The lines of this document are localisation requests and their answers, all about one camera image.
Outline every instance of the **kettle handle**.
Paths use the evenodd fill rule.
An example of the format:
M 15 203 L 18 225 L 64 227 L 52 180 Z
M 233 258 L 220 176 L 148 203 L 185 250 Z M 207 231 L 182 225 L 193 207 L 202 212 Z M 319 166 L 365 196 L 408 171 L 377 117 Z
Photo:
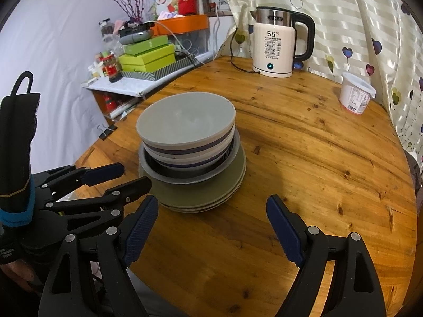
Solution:
M 294 12 L 293 13 L 293 23 L 301 23 L 307 26 L 307 49 L 305 50 L 304 54 L 299 56 L 294 56 L 296 61 L 305 61 L 311 57 L 314 50 L 314 33 L 315 33 L 315 24 L 312 17 L 307 14 Z

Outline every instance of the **kettle cord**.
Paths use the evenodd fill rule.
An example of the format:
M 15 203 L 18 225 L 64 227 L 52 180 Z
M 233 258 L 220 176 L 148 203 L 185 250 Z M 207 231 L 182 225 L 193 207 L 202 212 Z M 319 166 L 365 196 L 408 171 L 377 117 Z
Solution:
M 244 73 L 250 73 L 250 74 L 260 74 L 260 72 L 259 72 L 259 71 L 249 71 L 249 70 L 245 70 L 245 69 L 242 69 L 242 68 L 238 67 L 235 63 L 233 63 L 232 42 L 233 42 L 233 39 L 235 38 L 235 35 L 236 35 L 236 31 L 237 31 L 237 30 L 238 30 L 238 26 L 236 27 L 236 29 L 235 29 L 235 31 L 234 31 L 234 33 L 233 33 L 233 35 L 232 35 L 231 42 L 229 43 L 229 50 L 231 51 L 231 64 L 232 64 L 232 65 L 233 65 L 236 69 L 241 70 L 241 71 L 243 71 Z

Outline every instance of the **hand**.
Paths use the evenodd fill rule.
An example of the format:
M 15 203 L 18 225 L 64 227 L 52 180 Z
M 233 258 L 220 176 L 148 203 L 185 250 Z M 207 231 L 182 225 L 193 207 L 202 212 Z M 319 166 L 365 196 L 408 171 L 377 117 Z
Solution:
M 8 264 L 0 264 L 0 269 L 23 290 L 27 292 L 33 291 L 28 282 L 34 280 L 34 272 L 25 261 L 16 260 Z

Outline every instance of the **jar with red lid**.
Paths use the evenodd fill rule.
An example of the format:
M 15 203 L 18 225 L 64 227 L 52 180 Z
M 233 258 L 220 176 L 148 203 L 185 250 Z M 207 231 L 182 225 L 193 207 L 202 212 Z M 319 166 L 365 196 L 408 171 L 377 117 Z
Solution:
M 103 64 L 106 67 L 107 76 L 109 76 L 111 83 L 119 81 L 122 78 L 122 73 L 117 67 L 115 55 L 111 54 L 103 58 Z

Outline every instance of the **orange box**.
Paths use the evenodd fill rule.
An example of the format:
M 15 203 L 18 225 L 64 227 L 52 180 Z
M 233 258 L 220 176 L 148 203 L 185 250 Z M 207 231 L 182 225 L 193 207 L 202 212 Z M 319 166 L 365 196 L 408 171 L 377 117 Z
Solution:
M 175 34 L 197 31 L 209 27 L 209 18 L 207 18 L 206 14 L 187 15 L 181 18 L 160 20 L 159 22 L 166 25 Z M 171 34 L 160 24 L 156 24 L 152 30 L 154 30 L 155 36 Z

